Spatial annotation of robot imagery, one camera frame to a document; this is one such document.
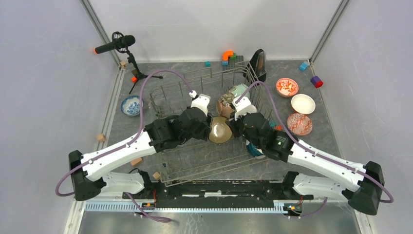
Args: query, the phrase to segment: red patterned bowl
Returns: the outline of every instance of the red patterned bowl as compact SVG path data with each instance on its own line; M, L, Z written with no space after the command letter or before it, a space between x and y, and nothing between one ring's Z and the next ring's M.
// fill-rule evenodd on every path
M278 94L284 98L292 97L298 92L298 84L290 78L279 79L275 87Z
M303 114L294 113L287 119L288 129L299 136L305 136L313 130L313 122L311 119Z

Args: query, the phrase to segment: dish rack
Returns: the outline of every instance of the dish rack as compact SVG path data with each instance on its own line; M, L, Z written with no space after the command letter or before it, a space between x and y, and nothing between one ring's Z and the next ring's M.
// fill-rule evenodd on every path
M216 102L230 87L244 83L250 85L257 77L248 69L248 61L238 62L234 69L212 72L203 68L184 73L185 79L198 94L211 97L208 112L217 116ZM251 103L268 120L275 119L269 96L262 86L251 90ZM191 105L189 91L183 81L154 87L150 92L150 102L157 118L180 115ZM158 154L161 182L166 186L177 185L192 180L213 179L217 174L264 163L267 158L257 159L249 155L242 137L217 145L210 141L191 139L175 149Z

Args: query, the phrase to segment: orange block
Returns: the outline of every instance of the orange block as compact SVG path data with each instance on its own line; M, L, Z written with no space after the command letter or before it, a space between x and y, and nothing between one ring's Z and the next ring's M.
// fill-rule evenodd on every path
M159 172L155 172L153 175L153 178L155 178L156 180L159 180L161 178L161 174L159 174Z
M233 55L234 55L234 51L232 50L225 51L225 53L222 54L222 61L228 61L228 57L233 56Z
M140 158L132 160L131 164L132 164L133 167L136 167L137 165L141 164L142 162L143 162L143 159L140 157Z
M97 135L97 141L99 141L100 143L105 142L106 141L105 135L103 135L102 133Z

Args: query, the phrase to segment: microphone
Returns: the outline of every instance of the microphone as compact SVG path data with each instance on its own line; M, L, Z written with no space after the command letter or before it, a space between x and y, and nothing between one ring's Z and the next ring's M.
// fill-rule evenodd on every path
M132 35L122 35L116 39L112 37L112 42L96 47L94 49L94 52L97 54L102 54L111 50L117 50L118 52L122 53L122 51L125 51L123 49L127 49L128 46L131 46L134 43L135 37Z

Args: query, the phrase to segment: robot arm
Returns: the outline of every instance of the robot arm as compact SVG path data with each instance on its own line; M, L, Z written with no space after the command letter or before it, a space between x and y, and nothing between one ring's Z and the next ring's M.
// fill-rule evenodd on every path
M251 102L245 97L238 103L233 102L233 105L237 112L227 124L234 131L235 137L244 136L271 159L300 165L327 177L307 176L297 173L293 189L298 194L333 197L348 201L351 207L365 214L377 214L382 193L377 185L359 173L315 155L320 153L336 162L349 165L355 168L356 171L372 176L384 185L380 165L374 162L363 165L344 160L318 150L303 140L295 139L298 142L295 143L287 133L272 129L268 120L261 113L256 113ZM302 146L315 153L312 154Z
M88 162L71 175L76 200L87 200L102 192L135 194L150 184L147 173L113 173L111 172L113 169L136 158L176 148L191 138L207 140L212 121L207 110L210 97L192 94L191 106L180 116L157 119L146 125L135 142L131 143L131 140L136 137L136 134L96 152L88 154L82 154L79 151L71 152L69 154L70 169ZM96 161L92 160L97 155L106 152L111 153Z

